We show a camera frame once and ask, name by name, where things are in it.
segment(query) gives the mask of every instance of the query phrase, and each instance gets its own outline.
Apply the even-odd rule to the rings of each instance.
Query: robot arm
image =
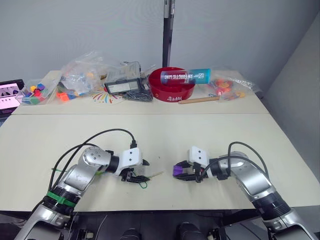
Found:
[[[133,167],[149,165],[142,159],[139,148],[122,152],[120,157],[99,147],[88,147],[78,160],[43,198],[15,240],[59,240],[71,219],[74,208],[84,195],[96,174],[109,172],[121,176],[122,181],[141,183],[150,180],[145,176],[133,176]]]
[[[265,174],[250,162],[237,157],[248,158],[242,152],[232,152],[230,175],[236,179],[246,197],[258,210],[264,225],[273,234],[273,239],[317,240],[296,211],[282,199]],[[225,180],[229,176],[227,155],[219,158],[224,159],[209,159],[206,151],[193,146],[189,150],[189,160],[173,167],[173,176],[184,181],[201,182],[201,172],[212,163],[206,178],[217,177],[219,180]],[[192,168],[191,174],[186,172],[188,168]]]

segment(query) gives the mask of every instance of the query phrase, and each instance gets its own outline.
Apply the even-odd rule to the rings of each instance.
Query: clear plastic bag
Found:
[[[105,64],[101,52],[91,51],[62,67],[61,83],[79,96],[86,95],[101,86],[101,78],[111,69],[116,67]]]
[[[233,70],[213,70],[209,84],[205,85],[209,97],[220,96],[220,102],[244,98],[260,92],[259,87]]]

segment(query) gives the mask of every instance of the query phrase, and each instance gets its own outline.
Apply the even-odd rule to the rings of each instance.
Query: wooden stick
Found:
[[[215,100],[219,100],[219,99],[220,99],[219,96],[202,97],[202,98],[181,100],[181,101],[179,101],[179,104],[192,104],[192,103],[215,101]]]

